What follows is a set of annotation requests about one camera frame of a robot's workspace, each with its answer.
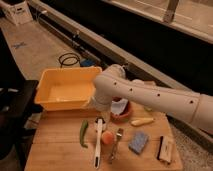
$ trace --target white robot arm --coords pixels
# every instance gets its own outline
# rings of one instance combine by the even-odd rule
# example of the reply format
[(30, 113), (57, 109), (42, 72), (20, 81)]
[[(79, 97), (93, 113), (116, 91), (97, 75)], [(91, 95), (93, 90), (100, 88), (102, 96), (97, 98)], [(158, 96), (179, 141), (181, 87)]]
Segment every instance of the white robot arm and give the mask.
[(110, 108), (113, 97), (151, 107), (213, 134), (213, 97), (164, 87), (141, 85), (125, 79), (120, 65), (111, 65), (94, 79), (93, 106)]

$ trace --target floor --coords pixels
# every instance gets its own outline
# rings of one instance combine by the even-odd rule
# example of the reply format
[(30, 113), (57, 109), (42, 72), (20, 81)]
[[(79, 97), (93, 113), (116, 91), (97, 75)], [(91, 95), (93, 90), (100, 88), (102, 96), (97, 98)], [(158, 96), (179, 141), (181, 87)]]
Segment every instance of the floor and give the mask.
[[(15, 61), (27, 79), (39, 79), (44, 69), (59, 67), (58, 57), (73, 51), (35, 21), (15, 27), (1, 18), (0, 27), (5, 33)], [(183, 161), (184, 171), (212, 171), (213, 156), (173, 125), (171, 129)], [(21, 170), (14, 149), (5, 159), (0, 160), (0, 170)]]

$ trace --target sponge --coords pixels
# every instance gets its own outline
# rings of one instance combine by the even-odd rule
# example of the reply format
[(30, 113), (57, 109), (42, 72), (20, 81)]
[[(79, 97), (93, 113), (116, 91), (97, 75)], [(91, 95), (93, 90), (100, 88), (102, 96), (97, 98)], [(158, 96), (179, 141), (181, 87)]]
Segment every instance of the sponge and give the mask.
[(148, 135), (143, 132), (136, 132), (133, 139), (129, 143), (129, 149), (132, 150), (136, 154), (140, 154), (145, 144), (148, 141)]

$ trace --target orange tray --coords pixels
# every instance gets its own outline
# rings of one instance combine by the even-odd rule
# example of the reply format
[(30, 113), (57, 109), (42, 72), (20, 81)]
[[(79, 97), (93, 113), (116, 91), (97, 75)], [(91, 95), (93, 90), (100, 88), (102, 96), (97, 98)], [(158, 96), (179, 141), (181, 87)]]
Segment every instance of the orange tray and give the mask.
[(46, 69), (35, 103), (47, 111), (82, 109), (93, 95), (93, 79), (101, 71), (100, 67)]

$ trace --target wooden table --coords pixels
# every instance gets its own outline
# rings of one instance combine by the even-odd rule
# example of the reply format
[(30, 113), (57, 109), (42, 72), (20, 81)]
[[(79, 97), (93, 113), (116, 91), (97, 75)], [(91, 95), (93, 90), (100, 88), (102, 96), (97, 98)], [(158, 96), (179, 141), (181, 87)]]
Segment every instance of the wooden table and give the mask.
[[(133, 116), (149, 115), (141, 105), (132, 104)], [(33, 144), (25, 167), (26, 171), (91, 171), (93, 166), (96, 132), (94, 121), (100, 113), (95, 110), (71, 110), (44, 112), (36, 131)], [(165, 114), (151, 112), (155, 122), (132, 127), (129, 122), (109, 122), (107, 128), (116, 132), (123, 128), (124, 135), (118, 145), (116, 159), (108, 164), (112, 146), (102, 145), (100, 171), (142, 171), (142, 170), (182, 170), (182, 163), (176, 145), (173, 149), (172, 163), (165, 165), (156, 159), (159, 138), (162, 135), (172, 136), (172, 132)], [(89, 121), (89, 127), (85, 135), (88, 149), (79, 144), (79, 131), (83, 119)], [(135, 131), (141, 130), (149, 135), (140, 155), (136, 155), (128, 149), (128, 143)]]

